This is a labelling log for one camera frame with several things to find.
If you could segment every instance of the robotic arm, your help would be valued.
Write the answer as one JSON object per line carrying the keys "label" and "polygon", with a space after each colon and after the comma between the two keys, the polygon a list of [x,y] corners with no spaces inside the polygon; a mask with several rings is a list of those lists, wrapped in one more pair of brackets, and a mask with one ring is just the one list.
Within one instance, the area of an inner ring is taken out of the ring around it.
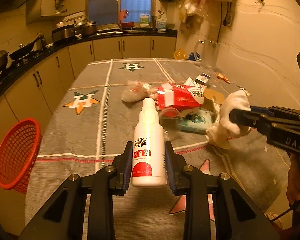
{"label": "robotic arm", "polygon": [[[133,143],[112,165],[81,178],[71,174],[28,223],[19,240],[81,240],[87,194],[91,194],[88,240],[115,240],[113,195],[125,195],[130,182]],[[217,239],[279,240],[269,220],[227,173],[218,177],[187,165],[165,143],[169,186],[186,195],[184,240],[211,239],[208,195],[212,194]]]}

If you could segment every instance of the black countertop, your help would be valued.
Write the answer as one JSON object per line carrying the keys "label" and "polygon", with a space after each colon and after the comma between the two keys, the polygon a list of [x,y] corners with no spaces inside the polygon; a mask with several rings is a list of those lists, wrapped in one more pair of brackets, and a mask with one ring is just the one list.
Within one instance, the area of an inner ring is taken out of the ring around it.
{"label": "black countertop", "polygon": [[45,58],[49,57],[50,55],[54,54],[60,49],[63,49],[67,46],[78,44],[81,42],[86,41],[93,41],[97,39],[103,38],[110,38],[110,37],[122,37],[122,36],[167,36],[167,37],[177,37],[178,31],[167,29],[166,32],[158,32],[152,30],[152,28],[136,28],[136,29],[123,29],[120,32],[119,29],[113,30],[103,30],[100,31],[98,34],[89,36],[86,38],[80,39],[73,39],[71,41],[67,41],[63,44],[58,46],[52,46],[46,49],[43,53],[35,58],[29,59],[29,61],[25,64],[21,64],[20,66],[10,66],[6,73],[7,74],[0,74],[0,97],[5,93],[5,91],[15,82],[17,81],[23,74],[25,74],[29,69],[33,66],[44,60]]}

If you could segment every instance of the red label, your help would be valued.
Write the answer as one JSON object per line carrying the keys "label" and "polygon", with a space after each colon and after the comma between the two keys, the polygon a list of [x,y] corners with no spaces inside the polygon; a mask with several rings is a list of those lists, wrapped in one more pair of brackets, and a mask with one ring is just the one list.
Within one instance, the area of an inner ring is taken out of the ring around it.
{"label": "red label", "polygon": [[132,177],[150,177],[152,176],[152,167],[150,164],[140,162],[134,165],[131,173]]}
{"label": "red label", "polygon": [[147,156],[151,156],[151,151],[150,150],[138,150],[136,152],[133,153],[133,157],[134,158],[138,158],[138,157],[147,157]]}

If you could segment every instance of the frying pan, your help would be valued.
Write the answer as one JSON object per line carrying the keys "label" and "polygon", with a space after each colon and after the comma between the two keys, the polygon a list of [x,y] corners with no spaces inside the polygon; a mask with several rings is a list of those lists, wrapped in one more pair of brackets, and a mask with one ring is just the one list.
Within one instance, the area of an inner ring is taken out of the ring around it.
{"label": "frying pan", "polygon": [[12,52],[9,57],[13,60],[19,59],[25,55],[27,55],[28,53],[30,53],[30,51],[33,49],[34,44],[36,43],[36,41],[38,41],[39,39],[41,39],[42,34],[39,33],[37,35],[37,37],[30,43],[28,43],[25,46],[21,46],[20,49],[16,50],[15,52]]}

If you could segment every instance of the gray tablecloth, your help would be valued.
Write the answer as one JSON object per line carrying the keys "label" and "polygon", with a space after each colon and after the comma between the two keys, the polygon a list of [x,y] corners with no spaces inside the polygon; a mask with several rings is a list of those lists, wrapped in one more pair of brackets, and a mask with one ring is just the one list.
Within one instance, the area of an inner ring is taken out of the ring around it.
{"label": "gray tablecloth", "polygon": [[[212,70],[201,69],[193,61],[127,59],[88,64],[61,101],[42,138],[26,195],[26,224],[70,174],[94,174],[121,154],[127,141],[133,140],[142,102],[121,101],[128,80],[153,85],[183,83],[202,72],[212,76],[211,88],[225,96],[239,89],[218,80]],[[262,103],[255,101],[253,95],[248,99],[251,105]],[[263,212],[287,183],[287,154],[267,145],[266,137],[256,130],[231,140],[230,150],[209,145],[204,135],[185,132],[172,144],[188,164],[201,167],[203,172],[228,172]],[[182,239],[183,207],[184,198],[172,195],[168,186],[130,187],[124,197],[114,197],[116,237]],[[213,228],[213,217],[210,218]]]}

